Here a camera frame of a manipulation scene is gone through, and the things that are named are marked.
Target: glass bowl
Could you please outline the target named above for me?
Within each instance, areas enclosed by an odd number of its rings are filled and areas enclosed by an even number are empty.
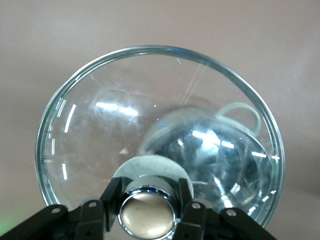
[[[114,51],[73,74],[39,127],[36,173],[47,205],[99,197],[119,166],[161,155],[217,213],[238,207],[261,226],[275,211],[284,147],[273,115],[238,74],[171,46]]]

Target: black bracket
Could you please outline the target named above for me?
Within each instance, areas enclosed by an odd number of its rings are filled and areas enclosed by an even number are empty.
[[[0,240],[103,240],[119,214],[121,197],[130,179],[115,177],[100,199],[89,200],[68,212],[50,205],[31,216]],[[275,240],[239,208],[220,214],[193,201],[186,179],[179,179],[179,217],[172,240]]]

